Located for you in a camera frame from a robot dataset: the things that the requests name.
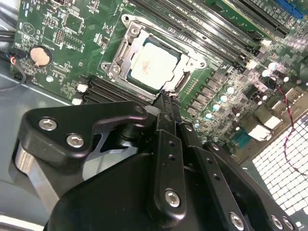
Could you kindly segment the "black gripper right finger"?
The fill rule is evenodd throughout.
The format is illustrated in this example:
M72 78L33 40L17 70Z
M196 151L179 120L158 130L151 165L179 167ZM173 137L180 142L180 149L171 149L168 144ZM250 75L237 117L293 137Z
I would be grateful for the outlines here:
M209 142L202 145L190 122L182 120L180 104L171 97L184 152L192 171L191 201L205 216L210 231L296 231L298 227L262 187L226 153Z

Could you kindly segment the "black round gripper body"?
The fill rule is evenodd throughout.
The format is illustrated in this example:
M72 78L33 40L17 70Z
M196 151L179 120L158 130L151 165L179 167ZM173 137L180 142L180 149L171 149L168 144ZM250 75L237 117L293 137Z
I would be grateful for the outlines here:
M48 231L160 231L146 208L152 157L129 157L66 192L45 226ZM185 218L177 231L221 231L205 181L184 170Z

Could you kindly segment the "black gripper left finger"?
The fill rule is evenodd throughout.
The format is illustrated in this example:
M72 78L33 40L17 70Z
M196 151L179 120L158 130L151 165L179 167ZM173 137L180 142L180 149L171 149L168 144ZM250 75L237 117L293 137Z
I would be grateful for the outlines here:
M66 192L86 181L82 172L94 137L106 139L117 128L136 128L138 150L130 157L152 157L148 214L162 228L173 228L187 212L182 142L171 96L162 93L154 109L150 114L136 102L123 101L30 110L18 131L15 167L52 213Z

